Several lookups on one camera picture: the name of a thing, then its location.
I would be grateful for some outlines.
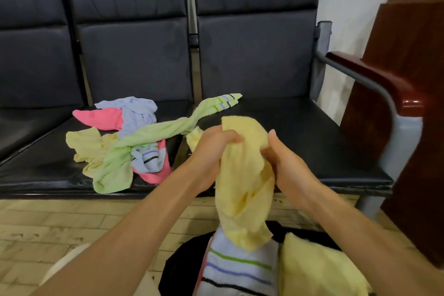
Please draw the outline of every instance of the light green sock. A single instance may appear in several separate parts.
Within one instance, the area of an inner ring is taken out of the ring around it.
[[[203,100],[191,117],[181,117],[162,123],[146,125],[132,135],[115,143],[97,169],[93,187],[97,193],[113,193],[127,189],[133,181],[131,150],[136,146],[161,141],[175,135],[190,133],[202,117],[228,109],[238,103],[241,94],[228,94]]]

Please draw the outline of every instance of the pink sock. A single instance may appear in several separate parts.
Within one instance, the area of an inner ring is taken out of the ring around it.
[[[122,130],[122,109],[74,110],[72,115],[83,124],[99,130]]]
[[[158,142],[158,149],[163,149],[167,147],[166,141],[163,139]],[[170,161],[168,160],[168,152],[165,154],[165,161],[163,163],[163,169],[156,173],[138,173],[133,168],[133,172],[137,173],[144,181],[149,184],[160,184],[162,183],[172,172]]]

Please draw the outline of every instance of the right hand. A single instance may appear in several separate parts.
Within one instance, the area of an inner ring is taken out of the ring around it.
[[[273,166],[277,187],[295,208],[309,211],[322,184],[302,158],[280,141],[275,130],[268,133],[268,140],[270,147],[263,150],[262,155]]]

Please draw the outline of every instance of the chair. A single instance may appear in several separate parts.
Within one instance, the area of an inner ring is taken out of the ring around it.
[[[257,119],[322,183],[361,195],[357,207],[374,217],[419,140],[422,97],[405,80],[328,52],[331,22],[316,25],[317,7],[318,0],[196,0],[203,98],[244,95],[198,125],[220,124],[225,115]],[[392,137],[379,164],[358,153],[317,107],[325,64],[380,92],[392,108]]]
[[[0,0],[0,164],[85,105],[66,0]]]
[[[71,0],[92,100],[135,96],[154,100],[159,122],[193,107],[186,0]],[[65,143],[68,131],[88,128],[71,118],[0,167],[0,195],[21,198],[139,198],[155,185],[138,175],[130,189],[97,194]],[[167,140],[170,163],[181,136]]]

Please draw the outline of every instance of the leg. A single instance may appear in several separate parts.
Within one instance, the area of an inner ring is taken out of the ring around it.
[[[369,219],[375,220],[376,213],[378,213],[384,200],[384,197],[361,196],[356,202],[355,207]]]

